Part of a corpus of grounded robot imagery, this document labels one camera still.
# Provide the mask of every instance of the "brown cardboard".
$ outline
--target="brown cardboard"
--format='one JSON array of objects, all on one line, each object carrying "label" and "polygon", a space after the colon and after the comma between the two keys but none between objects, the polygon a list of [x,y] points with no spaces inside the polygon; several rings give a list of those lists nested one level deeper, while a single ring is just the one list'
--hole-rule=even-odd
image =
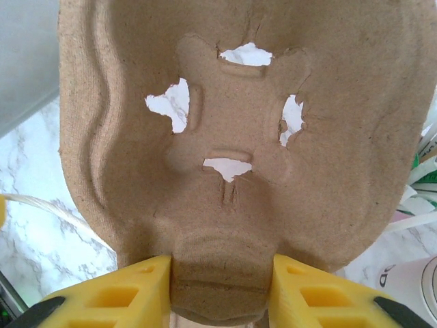
[{"label": "brown cardboard", "polygon": [[[275,253],[334,271],[389,222],[436,84],[433,0],[61,0],[61,159],[121,267],[173,255],[173,310],[261,318]],[[219,52],[247,42],[269,67]],[[183,77],[188,128],[145,97]],[[286,98],[304,101],[287,147]],[[225,182],[205,158],[244,159]]]}]

